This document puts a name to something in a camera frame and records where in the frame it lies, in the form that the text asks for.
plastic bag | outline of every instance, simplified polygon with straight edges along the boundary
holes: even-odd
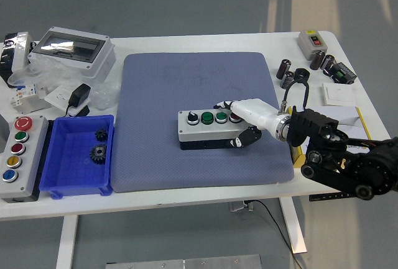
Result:
[[[95,83],[91,86],[90,99],[91,106],[103,111],[113,107],[119,101],[120,84],[113,81]]]
[[[62,84],[86,83],[86,81],[87,78],[82,76],[80,71],[43,55],[39,56],[34,64],[28,64],[24,69],[14,72],[8,78],[8,83],[11,86],[37,84],[48,89],[55,89]]]

yellow button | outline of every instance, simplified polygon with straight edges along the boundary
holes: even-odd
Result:
[[[7,159],[7,166],[9,168],[17,168],[21,165],[22,159],[18,156],[11,156]]]

gear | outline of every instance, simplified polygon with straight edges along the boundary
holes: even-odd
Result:
[[[104,142],[108,139],[108,133],[105,129],[99,129],[95,132],[95,137],[99,142]]]
[[[106,145],[101,144],[93,147],[90,151],[90,157],[98,165],[105,164]]]

gray mat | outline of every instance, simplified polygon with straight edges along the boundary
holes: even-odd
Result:
[[[260,98],[278,108],[260,53],[127,56],[116,118],[111,186],[116,192],[289,181],[289,146],[268,132],[241,149],[180,150],[177,113],[224,100]]]

blue plastic bin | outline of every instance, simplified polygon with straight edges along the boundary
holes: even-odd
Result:
[[[99,129],[108,133],[104,142],[95,137]],[[109,196],[113,191],[110,184],[112,138],[112,115],[56,119],[39,189],[48,191],[53,199],[82,194]],[[91,149],[99,144],[107,145],[104,165],[90,158]]]

